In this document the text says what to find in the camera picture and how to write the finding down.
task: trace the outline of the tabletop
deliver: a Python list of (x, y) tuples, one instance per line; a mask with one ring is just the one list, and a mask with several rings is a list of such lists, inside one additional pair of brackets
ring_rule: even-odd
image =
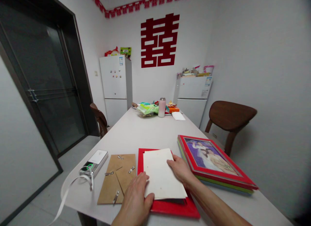
[[(184, 117), (185, 121), (176, 121), (172, 116), (140, 118), (136, 110), (130, 108), (71, 171), (63, 183), (61, 198), (63, 198), (70, 182), (78, 176), (79, 169), (96, 150), (101, 149), (108, 151), (109, 157), (94, 178), (94, 190), (90, 192), (88, 183), (83, 180), (77, 180), (69, 191), (65, 205), (102, 222), (111, 224), (118, 214), (121, 205), (97, 205), (110, 156), (113, 154), (136, 154), (136, 167), (139, 148), (170, 148), (174, 154), (181, 156), (177, 144), (178, 135), (206, 138), (185, 115)], [(292, 225), (260, 191), (255, 191), (252, 196), (244, 196), (216, 187), (209, 188), (254, 226)], [(147, 225), (213, 225), (200, 205), (197, 202), (195, 203), (201, 215), (199, 220), (151, 213)]]

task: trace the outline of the white refrigerator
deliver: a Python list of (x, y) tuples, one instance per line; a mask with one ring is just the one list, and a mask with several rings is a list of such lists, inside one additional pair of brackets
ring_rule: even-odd
[(199, 128), (212, 85), (212, 76), (176, 80), (174, 103)]
[(132, 106), (132, 63), (124, 55), (99, 59), (107, 112), (113, 126)]

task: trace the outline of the floor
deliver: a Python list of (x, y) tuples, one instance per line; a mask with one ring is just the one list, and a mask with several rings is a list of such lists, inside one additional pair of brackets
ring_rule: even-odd
[[(71, 170), (99, 142), (100, 138), (88, 136), (65, 155), (59, 158), (64, 170), (52, 181), (27, 207), (25, 207), (8, 225), (9, 226), (45, 226), (53, 221), (61, 203), (61, 187)], [(64, 206), (63, 211), (53, 226), (81, 226), (78, 213)]]

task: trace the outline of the brown chair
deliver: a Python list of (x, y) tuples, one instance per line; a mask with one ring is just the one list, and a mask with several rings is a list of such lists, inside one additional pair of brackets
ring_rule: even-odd
[(90, 104), (90, 108), (95, 114), (96, 120), (98, 121), (100, 138), (103, 138), (104, 135), (108, 133), (111, 127), (107, 128), (108, 124), (105, 115), (100, 110), (98, 110), (97, 106), (94, 103)]
[(214, 123), (221, 129), (229, 131), (226, 139), (225, 153), (230, 156), (232, 144), (237, 133), (242, 130), (256, 114), (257, 110), (249, 106), (228, 101), (215, 101), (211, 106), (209, 112), (210, 120), (207, 123), (204, 134), (219, 145), (220, 143), (209, 134), (212, 124)]

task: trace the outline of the pink bottle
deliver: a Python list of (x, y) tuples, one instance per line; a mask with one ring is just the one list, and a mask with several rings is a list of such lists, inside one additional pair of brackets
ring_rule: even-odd
[(158, 117), (164, 118), (165, 116), (166, 99), (164, 97), (159, 100), (159, 113)]

